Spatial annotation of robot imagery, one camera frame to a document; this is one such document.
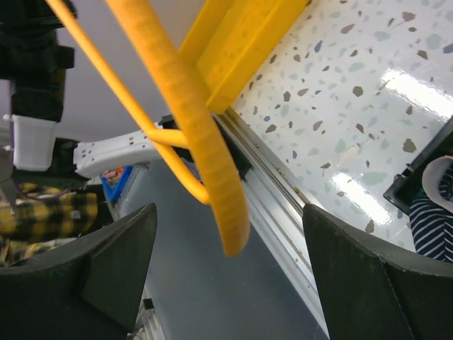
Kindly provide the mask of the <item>navy striped underwear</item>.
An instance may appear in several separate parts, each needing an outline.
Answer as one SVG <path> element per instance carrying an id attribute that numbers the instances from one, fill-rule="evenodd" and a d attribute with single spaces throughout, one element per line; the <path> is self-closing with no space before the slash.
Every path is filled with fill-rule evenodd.
<path id="1" fill-rule="evenodd" d="M 423 192 L 411 203 L 409 220 L 417 254 L 452 262 L 452 157 L 431 161 L 421 177 Z"/>

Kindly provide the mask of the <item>aluminium rail frame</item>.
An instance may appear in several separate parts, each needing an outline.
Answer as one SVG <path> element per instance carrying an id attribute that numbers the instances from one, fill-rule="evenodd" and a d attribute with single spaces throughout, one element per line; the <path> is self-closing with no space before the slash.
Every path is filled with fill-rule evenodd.
<path id="1" fill-rule="evenodd" d="M 146 292 L 157 339 L 326 339 L 302 230 L 303 202 L 267 149 L 234 113 L 219 123 L 251 163 L 246 248 L 223 254 L 210 209 L 162 161 L 137 174 L 131 206 L 157 206 L 159 226 Z"/>

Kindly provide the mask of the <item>yellow plastic hanger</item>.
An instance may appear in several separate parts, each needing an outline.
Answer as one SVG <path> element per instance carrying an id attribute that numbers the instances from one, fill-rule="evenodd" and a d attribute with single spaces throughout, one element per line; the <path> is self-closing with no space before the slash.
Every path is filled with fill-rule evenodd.
<path id="1" fill-rule="evenodd" d="M 240 176 L 196 83 L 149 2 L 108 1 L 107 5 L 171 110 L 178 125 L 175 130 L 154 126 L 63 1 L 47 4 L 177 179 L 211 206 L 225 255 L 239 254 L 250 233 Z"/>

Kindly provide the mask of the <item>yellow black plaid cloth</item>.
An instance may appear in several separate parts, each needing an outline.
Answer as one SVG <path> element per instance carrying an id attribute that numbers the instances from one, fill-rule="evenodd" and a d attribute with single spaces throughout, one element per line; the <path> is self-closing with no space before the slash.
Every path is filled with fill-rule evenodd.
<path id="1" fill-rule="evenodd" d="M 30 199 L 15 208 L 1 203 L 1 267 L 57 248 L 95 225 L 101 197 L 84 189 L 63 193 L 56 188 L 27 183 Z"/>

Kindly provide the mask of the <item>black clip box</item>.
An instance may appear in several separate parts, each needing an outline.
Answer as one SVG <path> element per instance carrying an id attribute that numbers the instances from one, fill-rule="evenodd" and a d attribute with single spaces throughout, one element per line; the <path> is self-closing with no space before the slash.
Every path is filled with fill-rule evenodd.
<path id="1" fill-rule="evenodd" d="M 405 215 L 409 215 L 412 201 L 422 193 L 422 174 L 436 158 L 452 154 L 452 118 L 430 140 L 428 145 L 406 168 L 395 175 L 383 196 Z"/>

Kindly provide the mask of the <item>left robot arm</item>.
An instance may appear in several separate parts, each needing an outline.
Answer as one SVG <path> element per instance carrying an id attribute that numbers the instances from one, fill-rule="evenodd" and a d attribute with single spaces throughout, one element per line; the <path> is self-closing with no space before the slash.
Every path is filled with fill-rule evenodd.
<path id="1" fill-rule="evenodd" d="M 60 45 L 63 24 L 46 1 L 1 2 L 1 79 L 10 86 L 9 172 L 16 181 L 85 181 L 109 169 L 150 162 L 142 131 L 97 142 L 58 138 L 66 72 L 74 48 Z"/>

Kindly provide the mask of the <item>yellow plastic tray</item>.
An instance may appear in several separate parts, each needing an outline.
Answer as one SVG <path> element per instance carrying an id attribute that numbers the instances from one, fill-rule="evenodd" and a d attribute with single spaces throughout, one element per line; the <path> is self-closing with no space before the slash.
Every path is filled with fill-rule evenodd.
<path id="1" fill-rule="evenodd" d="M 307 1 L 206 1 L 179 48 L 209 111 L 222 114 Z"/>

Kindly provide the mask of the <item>blue bin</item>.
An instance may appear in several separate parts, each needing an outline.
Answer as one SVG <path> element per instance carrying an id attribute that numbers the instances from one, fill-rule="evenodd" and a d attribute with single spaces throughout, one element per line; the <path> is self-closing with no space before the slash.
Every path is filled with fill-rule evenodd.
<path id="1" fill-rule="evenodd" d="M 116 203 L 132 174 L 132 166 L 122 166 L 103 172 L 100 175 L 106 198 L 111 203 Z"/>

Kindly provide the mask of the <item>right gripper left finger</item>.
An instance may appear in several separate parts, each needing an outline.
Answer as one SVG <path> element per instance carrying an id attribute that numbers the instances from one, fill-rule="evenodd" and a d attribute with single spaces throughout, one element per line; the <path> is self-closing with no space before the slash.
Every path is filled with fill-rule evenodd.
<path id="1" fill-rule="evenodd" d="M 153 203 L 1 269 L 2 339 L 126 339 L 154 247 Z"/>

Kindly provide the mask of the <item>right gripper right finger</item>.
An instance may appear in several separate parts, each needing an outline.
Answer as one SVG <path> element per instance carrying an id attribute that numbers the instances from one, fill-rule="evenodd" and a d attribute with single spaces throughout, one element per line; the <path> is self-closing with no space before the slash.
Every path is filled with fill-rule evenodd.
<path id="1" fill-rule="evenodd" d="M 368 234 L 320 207 L 303 228 L 331 339 L 451 339 L 452 265 Z"/>

